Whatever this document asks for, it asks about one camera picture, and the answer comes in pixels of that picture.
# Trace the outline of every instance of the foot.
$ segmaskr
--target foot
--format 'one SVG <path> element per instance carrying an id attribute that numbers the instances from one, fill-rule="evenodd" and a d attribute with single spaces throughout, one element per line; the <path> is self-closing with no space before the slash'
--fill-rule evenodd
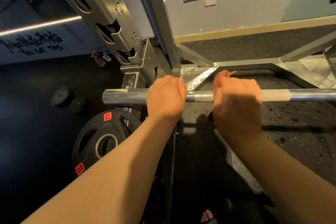
<path id="1" fill-rule="evenodd" d="M 210 212 L 209 210 L 206 210 L 202 215 L 201 223 L 205 223 L 205 222 L 207 222 L 209 220 L 212 220 L 212 219 L 213 219 L 212 212 Z"/>

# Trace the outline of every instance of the person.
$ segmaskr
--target person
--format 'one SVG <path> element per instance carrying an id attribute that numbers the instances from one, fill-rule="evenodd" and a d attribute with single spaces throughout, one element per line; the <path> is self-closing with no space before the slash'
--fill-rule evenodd
<path id="1" fill-rule="evenodd" d="M 213 119 L 219 134 L 288 222 L 335 223 L 336 188 L 263 136 L 258 84 L 221 72 L 213 86 Z M 148 118 L 141 126 L 24 223 L 139 223 L 186 95 L 183 78 L 158 78 L 149 88 Z M 212 219 L 206 211 L 201 222 Z"/>

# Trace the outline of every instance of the barbell shaft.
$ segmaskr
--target barbell shaft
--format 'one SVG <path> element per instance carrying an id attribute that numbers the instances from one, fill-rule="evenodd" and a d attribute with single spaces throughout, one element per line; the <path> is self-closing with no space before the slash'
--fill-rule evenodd
<path id="1" fill-rule="evenodd" d="M 146 105 L 148 89 L 105 90 L 107 105 Z M 262 90 L 263 102 L 336 101 L 336 89 Z M 213 91 L 187 92 L 186 102 L 213 102 Z"/>

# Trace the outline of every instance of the yellow baseboard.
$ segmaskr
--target yellow baseboard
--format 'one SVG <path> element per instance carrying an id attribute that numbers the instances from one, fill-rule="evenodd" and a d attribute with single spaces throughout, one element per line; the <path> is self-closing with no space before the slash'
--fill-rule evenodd
<path id="1" fill-rule="evenodd" d="M 312 19 L 304 19 L 298 21 L 287 21 L 276 24 L 259 25 L 252 27 L 229 28 L 220 31 L 204 32 L 200 34 L 175 36 L 174 38 L 176 39 L 177 42 L 183 43 L 199 40 L 219 39 L 239 35 L 252 35 L 267 32 L 283 31 L 297 28 L 317 27 L 332 24 L 336 24 L 336 15 L 312 18 Z"/>

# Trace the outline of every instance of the black dumbbell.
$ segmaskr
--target black dumbbell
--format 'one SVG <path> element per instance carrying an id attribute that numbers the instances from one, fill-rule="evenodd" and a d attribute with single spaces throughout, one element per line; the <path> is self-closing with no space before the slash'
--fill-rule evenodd
<path id="1" fill-rule="evenodd" d="M 85 107 L 86 98 L 75 97 L 75 94 L 71 89 L 62 87 L 53 94 L 51 104 L 58 108 L 68 107 L 70 112 L 78 113 Z"/>

